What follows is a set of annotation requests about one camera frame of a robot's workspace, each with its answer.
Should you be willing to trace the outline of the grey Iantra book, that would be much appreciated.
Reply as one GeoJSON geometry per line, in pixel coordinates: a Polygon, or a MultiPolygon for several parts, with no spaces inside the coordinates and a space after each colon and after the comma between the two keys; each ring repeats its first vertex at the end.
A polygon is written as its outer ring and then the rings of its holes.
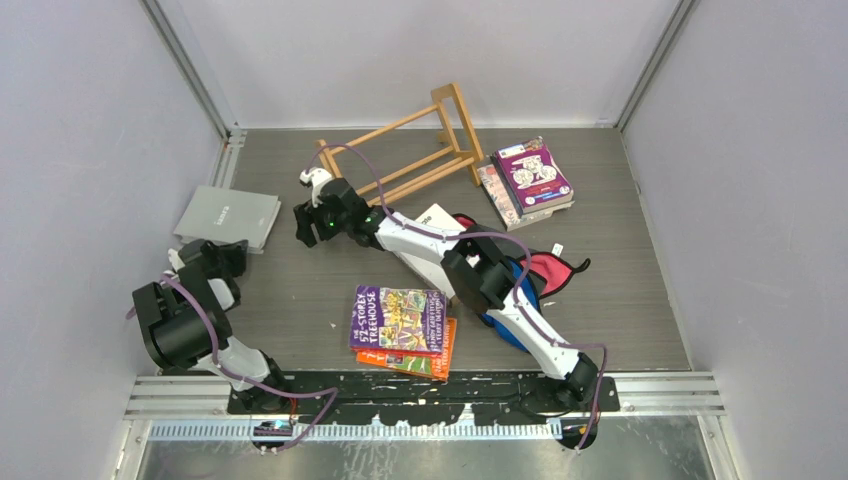
{"type": "Polygon", "coordinates": [[[278,196],[198,186],[173,234],[183,244],[203,239],[218,245],[247,241],[261,254],[281,208],[278,196]]]}

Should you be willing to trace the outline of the white Decorate Furniture book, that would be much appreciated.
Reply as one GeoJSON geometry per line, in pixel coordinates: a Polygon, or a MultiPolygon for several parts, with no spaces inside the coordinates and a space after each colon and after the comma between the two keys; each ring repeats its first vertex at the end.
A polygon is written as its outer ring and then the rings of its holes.
{"type": "Polygon", "coordinates": [[[464,231],[466,229],[465,226],[438,203],[434,203],[428,207],[415,221],[423,225],[446,230],[464,231]]]}

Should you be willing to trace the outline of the purple 52-Storey Treehouse book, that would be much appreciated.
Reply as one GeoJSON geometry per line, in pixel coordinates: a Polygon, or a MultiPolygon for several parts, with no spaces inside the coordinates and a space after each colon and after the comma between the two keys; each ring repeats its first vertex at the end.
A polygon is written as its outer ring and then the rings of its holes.
{"type": "Polygon", "coordinates": [[[439,290],[360,285],[355,290],[349,347],[424,356],[441,354],[447,298],[439,290]]]}

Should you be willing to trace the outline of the wooden book rack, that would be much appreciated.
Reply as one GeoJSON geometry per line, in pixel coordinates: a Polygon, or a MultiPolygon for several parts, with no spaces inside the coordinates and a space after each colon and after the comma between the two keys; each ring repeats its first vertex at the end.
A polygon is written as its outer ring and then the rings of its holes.
{"type": "Polygon", "coordinates": [[[483,151],[460,86],[430,92],[430,103],[352,140],[315,142],[317,165],[332,179],[352,180],[370,205],[397,202],[458,174],[482,185],[483,151]]]}

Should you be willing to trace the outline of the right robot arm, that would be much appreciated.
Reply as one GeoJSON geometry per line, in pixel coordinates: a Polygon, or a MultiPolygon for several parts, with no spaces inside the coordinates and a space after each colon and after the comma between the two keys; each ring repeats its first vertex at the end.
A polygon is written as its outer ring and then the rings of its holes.
{"type": "Polygon", "coordinates": [[[440,229],[383,206],[371,206],[343,178],[322,168],[301,173],[311,197],[295,207],[296,237],[308,247],[345,233],[363,247],[407,254],[442,270],[454,294],[470,310],[509,332],[557,380],[555,396],[577,411],[595,399],[604,368],[586,347],[567,342],[531,304],[521,288],[531,263],[520,273],[496,244],[500,233],[440,229]]]}

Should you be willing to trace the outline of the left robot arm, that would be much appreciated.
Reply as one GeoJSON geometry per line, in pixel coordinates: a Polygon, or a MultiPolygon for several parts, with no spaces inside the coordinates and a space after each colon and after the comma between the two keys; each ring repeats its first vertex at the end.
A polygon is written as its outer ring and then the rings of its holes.
{"type": "Polygon", "coordinates": [[[168,251],[171,269],[132,293],[145,349],[166,372],[202,370],[229,382],[236,413],[278,413],[292,388],[276,362],[238,340],[226,313],[240,304],[236,279],[247,269],[246,239],[197,239],[168,251]]]}

